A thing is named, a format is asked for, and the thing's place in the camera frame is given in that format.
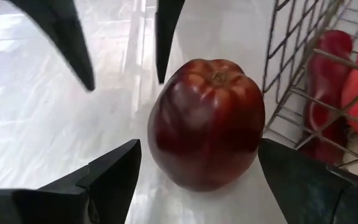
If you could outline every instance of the metal wire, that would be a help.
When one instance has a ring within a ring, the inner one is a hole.
[[[307,6],[309,4],[309,1],[314,1],[310,7]],[[305,3],[302,8],[301,19],[298,22],[296,22],[294,27],[291,29],[290,27],[291,27],[291,24],[293,23],[293,10],[295,8],[294,7],[295,0],[286,0],[280,4],[278,3],[278,1],[276,1],[275,7],[273,10],[272,27],[270,28],[270,36],[269,36],[269,42],[268,42],[268,47],[267,47],[267,56],[266,56],[266,63],[265,63],[265,70],[264,70],[264,82],[263,82],[263,93],[264,94],[266,92],[268,92],[269,90],[271,90],[271,88],[274,85],[277,85],[277,89],[275,90],[275,96],[276,96],[275,98],[276,98],[277,107],[276,107],[275,111],[273,112],[273,116],[268,121],[268,123],[265,127],[265,132],[270,131],[271,133],[274,133],[277,136],[280,136],[281,138],[293,143],[295,145],[295,147],[294,147],[295,149],[299,149],[300,147],[305,145],[308,141],[310,141],[313,138],[320,138],[323,141],[326,141],[326,142],[342,149],[343,151],[345,151],[357,158],[357,159],[350,161],[346,164],[340,165],[339,168],[342,168],[342,169],[349,167],[351,165],[357,164],[358,163],[358,154],[346,149],[345,147],[342,147],[342,146],[336,144],[335,142],[330,141],[329,139],[326,139],[324,136],[322,136],[321,132],[341,116],[345,117],[346,119],[358,122],[358,118],[353,117],[346,113],[346,111],[351,106],[353,106],[354,104],[356,104],[358,102],[358,96],[355,99],[353,99],[345,107],[338,109],[338,108],[334,108],[330,105],[327,105],[326,103],[323,103],[322,101],[319,101],[317,99],[310,97],[306,93],[306,91],[302,90],[300,87],[298,87],[298,85],[300,84],[300,81],[302,80],[302,78],[305,74],[304,67],[312,54],[319,54],[323,57],[329,58],[329,59],[331,59],[335,62],[338,62],[338,63],[342,63],[342,64],[344,64],[348,67],[351,67],[353,69],[358,69],[358,64],[356,64],[354,62],[349,62],[347,60],[344,60],[343,58],[336,57],[335,55],[329,54],[322,50],[314,49],[314,46],[317,42],[318,37],[328,27],[333,29],[340,22],[346,22],[346,23],[358,26],[358,21],[346,18],[346,15],[348,14],[348,12],[358,13],[358,9],[352,8],[351,3],[352,3],[352,0],[346,1],[346,4],[345,4],[344,0],[305,0]],[[273,39],[273,33],[275,31],[274,28],[275,28],[275,23],[276,23],[276,17],[278,16],[278,12],[281,11],[285,7],[290,7],[290,14],[288,15],[288,25],[287,25],[286,34],[285,34],[285,37],[283,38],[283,40],[281,40],[279,42],[277,47],[275,47],[273,49],[272,48],[272,39]],[[313,23],[313,18],[314,18],[314,15],[316,14],[316,12],[317,12],[317,20],[314,21],[314,23]],[[302,38],[301,30],[302,30],[303,26],[305,26],[306,23],[307,23],[306,36]],[[285,54],[288,52],[288,50],[287,50],[288,39],[295,32],[296,32],[296,41],[295,41],[295,46],[293,47],[293,54],[290,57],[288,57],[287,60],[284,60]],[[353,41],[358,40],[358,28],[357,28],[356,33],[353,34],[352,36],[353,36]],[[269,83],[267,83],[267,78],[269,75],[268,74],[269,60],[271,60],[275,57],[278,57],[277,52],[280,49],[282,49],[282,54],[281,54],[281,58],[280,58],[279,71],[277,74],[275,74],[272,81],[269,81]],[[295,62],[295,59],[296,59],[296,55],[298,53],[300,53],[300,50],[303,50],[302,51],[303,56],[302,56],[302,59],[300,60],[299,64],[297,65]],[[282,81],[281,81],[282,75],[283,75],[284,70],[288,66],[290,66],[289,83],[284,91],[283,96],[280,97],[280,87],[282,84]],[[285,106],[287,100],[289,99],[290,96],[292,96],[292,94],[296,94],[306,100],[314,101],[315,103],[327,108],[327,110],[333,111],[334,116],[328,122],[326,122],[326,124],[322,125],[322,127],[320,127],[315,132],[306,128],[303,124],[301,124],[301,123],[295,121],[294,119],[291,119],[281,113],[282,110],[285,110],[285,111],[289,112],[290,114],[292,114],[293,116],[296,116],[299,118],[302,116],[301,113],[296,112],[296,111]],[[291,124],[299,126],[303,131],[309,133],[310,135],[307,138],[302,139],[299,142],[296,142],[296,141],[290,139],[288,136],[285,136],[283,133],[277,132],[272,128],[272,123],[277,118],[283,119],[285,121],[288,121]]]

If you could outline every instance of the apple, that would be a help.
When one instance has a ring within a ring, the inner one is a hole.
[[[250,167],[264,124],[262,92],[240,66],[194,59],[175,72],[155,102],[149,147],[176,184],[210,191]]]

